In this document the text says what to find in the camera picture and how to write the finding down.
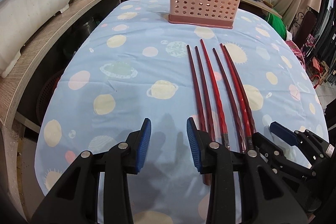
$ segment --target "metal screw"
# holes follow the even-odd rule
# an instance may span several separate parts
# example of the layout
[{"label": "metal screw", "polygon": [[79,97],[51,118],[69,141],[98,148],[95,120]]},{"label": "metal screw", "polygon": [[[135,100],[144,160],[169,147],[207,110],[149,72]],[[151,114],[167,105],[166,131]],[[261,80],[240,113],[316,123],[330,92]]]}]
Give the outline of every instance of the metal screw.
[{"label": "metal screw", "polygon": [[249,150],[247,154],[252,158],[255,158],[257,156],[257,152],[255,150]]},{"label": "metal screw", "polygon": [[212,148],[212,149],[217,149],[217,148],[219,148],[219,143],[212,142],[212,143],[209,144],[209,147]]},{"label": "metal screw", "polygon": [[128,144],[127,143],[119,143],[118,144],[118,148],[119,149],[126,149],[128,147]]},{"label": "metal screw", "polygon": [[83,151],[83,152],[81,153],[82,158],[87,158],[87,157],[89,157],[90,155],[91,155],[90,151]]}]

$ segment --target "blue tablecloth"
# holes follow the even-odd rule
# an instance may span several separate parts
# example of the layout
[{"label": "blue tablecloth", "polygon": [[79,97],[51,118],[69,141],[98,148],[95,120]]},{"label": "blue tablecloth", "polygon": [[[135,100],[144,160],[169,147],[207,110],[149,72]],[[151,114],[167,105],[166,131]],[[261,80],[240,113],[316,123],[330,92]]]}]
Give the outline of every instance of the blue tablecloth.
[{"label": "blue tablecloth", "polygon": [[[44,194],[80,152],[109,150],[139,130],[148,117],[152,137],[146,162],[137,176],[129,176],[135,223],[204,223],[209,187],[194,167],[186,135],[187,118],[197,120],[186,45],[200,46],[200,38],[216,74],[232,150],[238,151],[238,138],[212,53],[215,47],[230,75],[220,43],[236,64],[256,129],[283,148],[288,159],[309,166],[297,148],[269,132],[272,121],[291,130],[308,128],[328,139],[323,111],[306,72],[264,20],[239,10],[234,28],[228,30],[170,24],[168,14],[169,0],[126,1],[80,47],[57,85],[41,127],[35,171]],[[201,56],[220,141],[202,51]],[[238,190],[236,200],[239,204]],[[236,215],[239,220],[240,206]]]}]

